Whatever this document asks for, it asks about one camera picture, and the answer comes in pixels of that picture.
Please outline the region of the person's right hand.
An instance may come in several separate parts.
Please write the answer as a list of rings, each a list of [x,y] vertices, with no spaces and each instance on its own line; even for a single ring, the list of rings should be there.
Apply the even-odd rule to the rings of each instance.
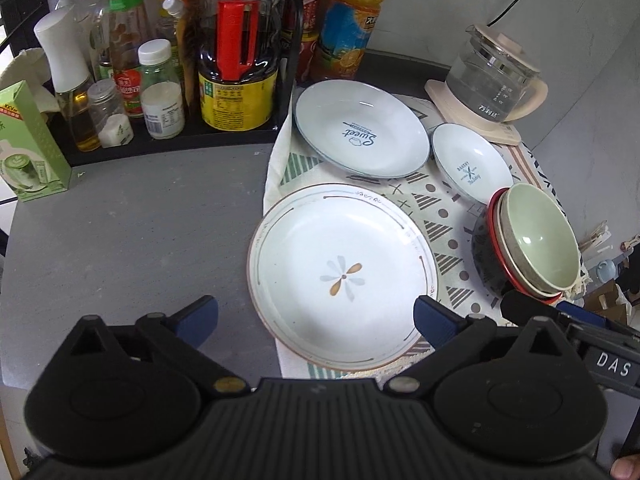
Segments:
[[[640,480],[640,455],[618,458],[613,463],[610,474],[615,480]]]

